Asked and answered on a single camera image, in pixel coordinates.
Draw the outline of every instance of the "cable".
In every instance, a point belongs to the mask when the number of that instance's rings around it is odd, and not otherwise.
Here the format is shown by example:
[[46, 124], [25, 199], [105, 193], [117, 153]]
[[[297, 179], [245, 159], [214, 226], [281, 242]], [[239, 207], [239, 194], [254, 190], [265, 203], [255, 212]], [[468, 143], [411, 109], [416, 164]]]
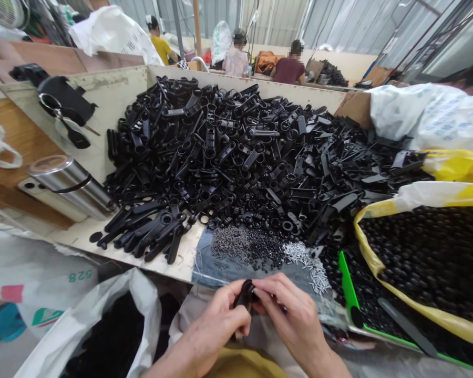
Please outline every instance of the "cable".
[[463, 21], [461, 21], [460, 23], [458, 24], [455, 24], [453, 27], [451, 27], [450, 29], [444, 31], [443, 33], [440, 33], [439, 35], [437, 35], [429, 44], [427, 45], [424, 45], [422, 46], [421, 48], [417, 49], [417, 54], [419, 54], [421, 51], [425, 50], [426, 48], [430, 47], [431, 45], [433, 45], [434, 43], [436, 43], [438, 41], [438, 39], [442, 36], [444, 36], [445, 34], [447, 33], [450, 33], [451, 31], [453, 31], [454, 29], [456, 29], [458, 26], [462, 26], [464, 23], [466, 23], [467, 21], [470, 21], [471, 19], [473, 18], [473, 14], [471, 16], [469, 16], [468, 18], [464, 19]]
[[[258, 5], [256, 7], [256, 11], [259, 9], [259, 0], [258, 0]], [[254, 33], [252, 34], [252, 48], [251, 48], [251, 61], [252, 61], [252, 53], [254, 51], [254, 41], [255, 41], [255, 37], [256, 37], [256, 28], [258, 27], [258, 20], [256, 19], [256, 22], [254, 23]]]
[[247, 34], [247, 29], [249, 27], [249, 22], [251, 21], [251, 18], [252, 18], [252, 11], [254, 10], [254, 6], [256, 5], [256, 0], [254, 0], [254, 3], [252, 4], [252, 8], [251, 8], [251, 15], [249, 16], [249, 19], [247, 20], [247, 23], [245, 24], [245, 33]]
[[186, 26], [186, 29], [188, 30], [189, 34], [192, 35], [192, 37], [194, 38], [194, 41], [196, 42], [196, 38], [195, 38], [193, 32], [191, 31], [191, 29], [189, 28], [188, 23], [186, 22], [186, 17], [184, 16], [184, 11], [182, 10], [183, 6], [180, 6], [179, 0], [177, 0], [177, 6], [179, 7], [180, 14], [182, 16], [182, 19], [184, 20], [184, 25]]
[[335, 4], [335, 2], [333, 1], [333, 3], [331, 4], [330, 12], [327, 15], [326, 22], [324, 23], [324, 26], [322, 27], [321, 31], [319, 32], [319, 35], [317, 36], [317, 40], [315, 41], [315, 45], [314, 45], [314, 49], [312, 51], [312, 55], [310, 56], [310, 59], [308, 60], [307, 64], [312, 60], [312, 58], [314, 57], [315, 52], [317, 51], [317, 44], [319, 43], [319, 38], [321, 37], [321, 34], [322, 34], [322, 32], [324, 31], [324, 28], [327, 25], [327, 21], [330, 19], [331, 11], [333, 10], [333, 5], [334, 4]]

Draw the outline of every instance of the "yellow plastic bag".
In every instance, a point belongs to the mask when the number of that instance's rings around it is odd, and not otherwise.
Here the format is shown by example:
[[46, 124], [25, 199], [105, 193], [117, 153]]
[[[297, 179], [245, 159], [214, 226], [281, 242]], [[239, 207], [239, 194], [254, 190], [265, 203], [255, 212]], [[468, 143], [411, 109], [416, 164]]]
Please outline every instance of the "yellow plastic bag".
[[473, 183], [473, 152], [465, 150], [421, 151], [428, 155], [423, 170], [437, 181]]
[[[450, 154], [457, 160], [457, 163], [453, 164], [453, 162], [449, 162], [446, 158], [446, 155], [451, 152], [455, 151], [447, 151], [446, 153], [441, 152], [436, 156], [433, 153], [431, 159], [434, 160], [437, 158], [443, 160], [443, 162], [440, 164], [439, 160], [436, 161], [438, 164], [438, 170], [430, 173], [437, 177], [442, 177], [443, 179], [455, 177], [457, 179], [464, 178], [465, 180], [473, 180], [472, 156], [467, 156], [465, 154]], [[457, 165], [462, 160], [471, 161], [472, 164]], [[432, 207], [473, 206], [473, 184], [445, 181], [416, 182], [401, 187], [394, 198], [368, 205], [361, 210], [354, 219], [354, 226], [361, 252], [375, 278], [377, 278], [377, 274], [382, 271], [385, 266], [370, 248], [363, 230], [359, 227], [359, 221], [363, 218], [377, 218], [411, 211], [422, 205]], [[420, 312], [426, 318], [433, 320], [435, 323], [460, 338], [473, 343], [473, 322], [432, 307], [423, 306], [422, 304], [411, 300], [411, 298], [388, 283], [380, 282], [399, 299]]]

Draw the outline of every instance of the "yellow shirt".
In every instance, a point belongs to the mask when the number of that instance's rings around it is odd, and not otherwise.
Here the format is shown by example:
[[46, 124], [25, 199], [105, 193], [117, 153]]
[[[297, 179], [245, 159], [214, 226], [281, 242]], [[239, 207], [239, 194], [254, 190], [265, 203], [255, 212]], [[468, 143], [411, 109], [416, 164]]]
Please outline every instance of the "yellow shirt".
[[151, 36], [151, 41], [154, 47], [156, 48], [156, 51], [158, 52], [159, 57], [163, 61], [164, 65], [167, 66], [168, 56], [172, 53], [172, 49], [170, 48], [170, 46], [168, 46], [168, 43], [160, 37]]
[[222, 348], [205, 378], [287, 378], [264, 351], [229, 344]]

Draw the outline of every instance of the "green plastic tray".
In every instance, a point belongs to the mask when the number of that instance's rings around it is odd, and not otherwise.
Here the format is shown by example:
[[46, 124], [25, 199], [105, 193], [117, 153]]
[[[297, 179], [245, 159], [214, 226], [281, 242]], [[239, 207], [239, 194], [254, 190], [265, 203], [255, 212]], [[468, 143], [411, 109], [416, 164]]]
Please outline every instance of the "green plastic tray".
[[[355, 324], [354, 320], [352, 319], [351, 308], [356, 307], [359, 311], [361, 310], [361, 308], [359, 307], [359, 302], [357, 301], [356, 290], [354, 289], [354, 285], [352, 284], [351, 274], [348, 271], [348, 265], [347, 265], [347, 261], [345, 260], [345, 255], [343, 251], [340, 251], [339, 256], [338, 256], [338, 267], [340, 271], [342, 272], [342, 288], [343, 288], [343, 294], [345, 295], [345, 301], [347, 302], [348, 315], [351, 319], [352, 324]], [[365, 329], [368, 332], [372, 332], [380, 336], [383, 336], [387, 339], [398, 341], [399, 343], [408, 345], [409, 347], [412, 347], [414, 349], [420, 350], [418, 346], [414, 343], [397, 338], [387, 333], [377, 331], [373, 328], [367, 327], [365, 324], [363, 324], [363, 329]], [[468, 365], [465, 362], [453, 359], [452, 357], [449, 357], [441, 353], [438, 353], [438, 356], [443, 360], [450, 361], [450, 362], [453, 362], [454, 364], [473, 370], [473, 366]]]

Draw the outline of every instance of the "workbench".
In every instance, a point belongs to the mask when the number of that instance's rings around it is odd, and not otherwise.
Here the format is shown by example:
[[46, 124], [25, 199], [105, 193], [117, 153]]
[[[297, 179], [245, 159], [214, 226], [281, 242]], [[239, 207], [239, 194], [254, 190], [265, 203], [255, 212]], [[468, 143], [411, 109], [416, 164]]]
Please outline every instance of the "workbench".
[[[219, 74], [219, 75], [224, 75], [224, 71], [222, 70], [214, 70], [214, 69], [209, 69], [209, 72], [211, 74]], [[263, 75], [262, 73], [255, 73], [251, 79], [254, 80], [261, 80], [261, 81], [273, 81], [273, 78], [268, 76], [268, 75]], [[332, 86], [332, 85], [321, 85], [317, 83], [305, 83], [303, 86], [304, 87], [309, 87], [309, 88], [316, 88], [316, 89], [325, 89], [325, 90], [332, 90], [332, 91], [338, 91], [338, 92], [344, 92], [347, 93], [349, 91], [354, 91], [354, 92], [364, 92], [366, 89], [362, 88], [354, 88], [352, 87], [355, 82], [349, 82], [348, 87], [340, 87], [340, 86]]]
[[[94, 102], [98, 105], [95, 114], [88, 121], [88, 125], [101, 134], [101, 136], [96, 136], [86, 133], [91, 147], [78, 150], [56, 132], [53, 119], [40, 107], [36, 90], [30, 83], [6, 85], [2, 87], [2, 90], [51, 140], [65, 153], [72, 155], [96, 180], [102, 183], [106, 176], [115, 170], [107, 155], [107, 129], [117, 127], [117, 121], [123, 117], [126, 106], [134, 102], [137, 94], [150, 88], [156, 82], [156, 76], [168, 76], [173, 79], [180, 79], [184, 76], [194, 77], [198, 80], [200, 87], [217, 84], [219, 88], [237, 91], [257, 83], [262, 98], [283, 96], [302, 106], [307, 104], [311, 104], [313, 108], [326, 106], [330, 113], [336, 112], [346, 96], [343, 92], [229, 77], [216, 73], [186, 72], [177, 68], [159, 66], [139, 66], [74, 75], [69, 77], [70, 83], [74, 86], [82, 86], [86, 90], [84, 98], [90, 103]], [[115, 249], [112, 243], [108, 245], [107, 250], [91, 243], [89, 237], [95, 232], [102, 232], [107, 223], [108, 221], [102, 222], [87, 218], [80, 223], [75, 223], [68, 230], [46, 229], [43, 236], [53, 242], [75, 247], [90, 254], [122, 261], [180, 281], [193, 281], [192, 272], [197, 244], [204, 230], [201, 223], [196, 223], [183, 236], [177, 258], [172, 265], [167, 264], [163, 254], [158, 255], [153, 261], [145, 263], [143, 259], [136, 259], [132, 255], [124, 253], [122, 249]]]

